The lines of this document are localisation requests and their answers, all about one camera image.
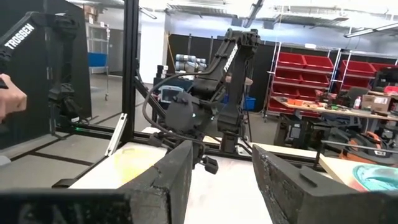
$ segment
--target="clutter on workbench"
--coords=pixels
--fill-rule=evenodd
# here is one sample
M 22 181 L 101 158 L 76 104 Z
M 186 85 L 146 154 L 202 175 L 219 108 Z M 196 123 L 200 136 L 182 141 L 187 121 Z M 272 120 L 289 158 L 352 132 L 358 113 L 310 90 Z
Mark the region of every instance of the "clutter on workbench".
M 390 101 L 390 96 L 363 95 L 361 105 L 364 110 L 387 112 L 389 111 Z
M 361 97 L 357 97 L 355 102 L 354 102 L 354 109 L 359 109 L 361 107 Z

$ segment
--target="finger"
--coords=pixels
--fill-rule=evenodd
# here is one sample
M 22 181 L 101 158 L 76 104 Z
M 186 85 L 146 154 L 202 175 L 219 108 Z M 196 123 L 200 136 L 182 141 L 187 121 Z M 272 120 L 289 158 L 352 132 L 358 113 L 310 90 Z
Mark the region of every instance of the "finger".
M 6 117 L 6 101 L 0 99 L 0 121 Z
M 6 115 L 18 111 L 18 104 L 18 94 L 10 93 L 6 100 Z
M 27 95 L 25 93 L 22 93 L 22 100 L 21 100 L 21 104 L 19 106 L 19 109 L 21 111 L 26 110 L 26 105 L 27 105 Z
M 21 92 L 18 95 L 18 99 L 17 99 L 17 105 L 16 105 L 16 111 L 24 111 L 26 110 L 26 103 L 27 103 L 27 99 L 26 99 L 26 94 Z

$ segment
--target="metal shelf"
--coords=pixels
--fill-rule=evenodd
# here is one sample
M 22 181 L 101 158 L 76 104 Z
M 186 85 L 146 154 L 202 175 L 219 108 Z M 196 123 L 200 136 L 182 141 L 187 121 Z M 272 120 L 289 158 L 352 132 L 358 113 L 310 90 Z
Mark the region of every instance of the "metal shelf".
M 326 89 L 328 89 L 328 87 L 311 86 L 311 85 L 303 85 L 303 84 L 298 84 L 298 83 L 286 83 L 286 82 L 278 82 L 278 81 L 274 81 L 274 84 L 282 84 L 282 85 L 304 87 L 304 88 L 314 88 L 314 89 L 318 89 L 318 90 L 326 90 Z
M 348 50 L 348 51 L 342 51 L 341 53 L 344 55 L 349 55 L 351 53 L 351 55 L 355 55 L 355 56 L 398 59 L 398 55 L 386 55 L 386 54 L 380 54 L 380 53 L 374 53 L 374 52 L 362 52 L 359 50 Z
M 353 78 L 363 78 L 363 79 L 375 79 L 375 77 L 367 77 L 364 75 L 353 75 L 353 74 L 346 74 L 347 77 L 353 77 Z
M 298 71 L 298 72 L 316 73 L 316 74 L 322 74 L 322 75 L 331 75 L 332 74 L 332 72 L 327 72 L 327 71 L 313 70 L 313 69 L 307 69 L 307 68 L 294 68 L 294 67 L 287 67 L 287 66 L 278 66 L 276 68 L 276 70 L 278 70 L 278 69 Z

